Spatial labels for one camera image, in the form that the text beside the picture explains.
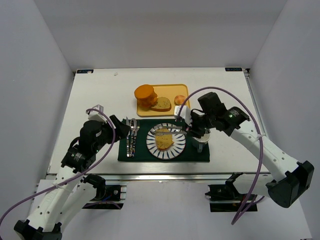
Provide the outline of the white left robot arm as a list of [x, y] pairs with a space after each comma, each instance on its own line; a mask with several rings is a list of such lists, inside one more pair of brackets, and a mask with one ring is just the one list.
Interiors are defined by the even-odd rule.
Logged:
[[84, 176], [105, 146], [125, 138], [130, 127], [115, 115], [97, 114], [86, 121], [79, 136], [69, 145], [61, 167], [40, 204], [27, 217], [19, 220], [14, 231], [22, 240], [60, 240], [78, 212], [94, 198], [103, 199], [106, 181], [96, 175]]

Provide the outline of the seeded bread slice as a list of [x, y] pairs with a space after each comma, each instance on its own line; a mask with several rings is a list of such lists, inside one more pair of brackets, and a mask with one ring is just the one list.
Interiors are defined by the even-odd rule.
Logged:
[[167, 150], [174, 144], [171, 134], [155, 135], [155, 142], [157, 149], [160, 151]]

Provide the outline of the metal serving tongs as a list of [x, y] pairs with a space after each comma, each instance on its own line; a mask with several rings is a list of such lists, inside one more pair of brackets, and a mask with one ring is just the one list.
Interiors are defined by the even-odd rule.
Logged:
[[165, 135], [187, 135], [187, 132], [181, 126], [160, 126], [150, 131], [153, 136]]

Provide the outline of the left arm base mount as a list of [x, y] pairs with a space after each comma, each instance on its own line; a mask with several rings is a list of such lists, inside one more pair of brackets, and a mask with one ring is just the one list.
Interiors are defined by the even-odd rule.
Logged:
[[95, 196], [86, 203], [83, 209], [97, 210], [121, 210], [127, 194], [125, 183], [108, 182], [103, 177], [96, 174], [89, 174], [83, 177], [78, 184], [90, 184], [94, 189]]

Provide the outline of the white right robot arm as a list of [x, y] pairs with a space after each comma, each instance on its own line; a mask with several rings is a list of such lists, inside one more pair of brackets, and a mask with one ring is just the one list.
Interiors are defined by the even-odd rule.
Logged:
[[253, 180], [244, 173], [234, 173], [225, 182], [230, 190], [236, 194], [249, 193], [251, 183], [255, 183], [252, 194], [269, 197], [279, 206], [289, 208], [309, 189], [314, 166], [307, 160], [300, 162], [291, 157], [262, 135], [247, 111], [236, 106], [227, 109], [215, 92], [199, 97], [198, 102], [200, 114], [187, 106], [176, 108], [176, 115], [184, 119], [189, 136], [202, 137], [209, 129], [224, 132], [243, 145], [269, 171]]

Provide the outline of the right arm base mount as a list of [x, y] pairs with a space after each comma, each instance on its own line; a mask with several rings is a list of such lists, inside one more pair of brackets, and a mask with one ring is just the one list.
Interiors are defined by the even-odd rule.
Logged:
[[209, 184], [208, 191], [204, 196], [209, 200], [210, 212], [237, 212], [244, 202], [255, 176], [255, 174], [234, 172], [226, 180]]

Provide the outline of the orange bread loaf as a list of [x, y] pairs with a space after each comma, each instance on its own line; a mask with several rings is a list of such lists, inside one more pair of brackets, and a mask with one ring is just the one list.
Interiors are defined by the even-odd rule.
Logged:
[[155, 93], [154, 87], [149, 84], [139, 86], [134, 91], [137, 104], [142, 108], [154, 106], [158, 101], [158, 95]]

